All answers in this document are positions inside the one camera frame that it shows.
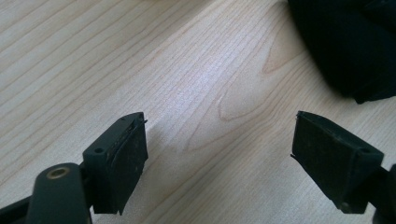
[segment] black fabric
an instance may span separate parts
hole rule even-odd
[[[396,95],[396,0],[289,0],[328,83],[358,104]]]

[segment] wooden table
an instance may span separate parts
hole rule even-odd
[[[124,215],[94,223],[371,223],[371,205],[343,215],[290,157],[298,110],[396,162],[396,98],[332,91],[285,1],[2,1],[0,71],[1,207],[137,111],[145,171]]]

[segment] wood grain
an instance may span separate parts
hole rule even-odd
[[[285,1],[0,3],[0,206],[144,111],[149,159],[123,216],[94,223],[370,223],[290,158],[298,110],[396,161],[396,99],[357,105],[323,81]]]

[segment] light wood surface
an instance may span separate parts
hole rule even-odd
[[[123,216],[94,223],[371,223],[372,206],[343,215],[290,157],[298,110],[396,162],[396,98],[329,89],[286,1],[5,0],[0,72],[1,207],[138,111],[145,171]]]

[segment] black bag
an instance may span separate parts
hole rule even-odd
[[[396,95],[396,0],[289,0],[328,83],[358,104]]]

